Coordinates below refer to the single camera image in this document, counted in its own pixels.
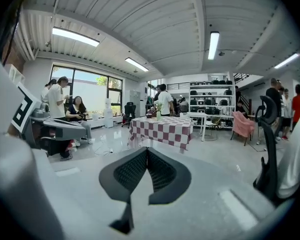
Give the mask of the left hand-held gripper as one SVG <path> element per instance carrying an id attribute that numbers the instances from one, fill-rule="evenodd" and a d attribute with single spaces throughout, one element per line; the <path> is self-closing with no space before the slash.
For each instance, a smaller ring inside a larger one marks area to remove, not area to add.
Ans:
<path id="1" fill-rule="evenodd" d="M 24 95 L 11 121 L 19 136 L 31 148 L 44 150 L 47 156 L 69 155 L 72 141 L 84 139 L 86 129 L 79 124 L 50 117 L 47 103 L 32 95 L 21 82 L 16 87 Z"/>

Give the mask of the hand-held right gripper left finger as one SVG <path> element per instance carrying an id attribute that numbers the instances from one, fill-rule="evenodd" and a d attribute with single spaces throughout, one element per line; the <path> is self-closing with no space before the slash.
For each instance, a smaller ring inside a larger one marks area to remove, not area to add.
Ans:
<path id="1" fill-rule="evenodd" d="M 131 194 L 147 170 L 147 157 L 147 148 L 142 147 L 108 164 L 99 173 L 99 183 L 106 194 L 126 204 L 121 217 L 109 225 L 126 235 L 134 228 Z"/>

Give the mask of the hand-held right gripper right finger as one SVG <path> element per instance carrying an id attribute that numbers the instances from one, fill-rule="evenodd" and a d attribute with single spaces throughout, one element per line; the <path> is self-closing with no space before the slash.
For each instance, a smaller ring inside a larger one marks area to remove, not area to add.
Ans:
<path id="1" fill-rule="evenodd" d="M 173 203 L 187 191 L 192 181 L 191 172 L 184 164 L 152 147 L 147 148 L 146 168 L 153 187 L 149 205 Z"/>

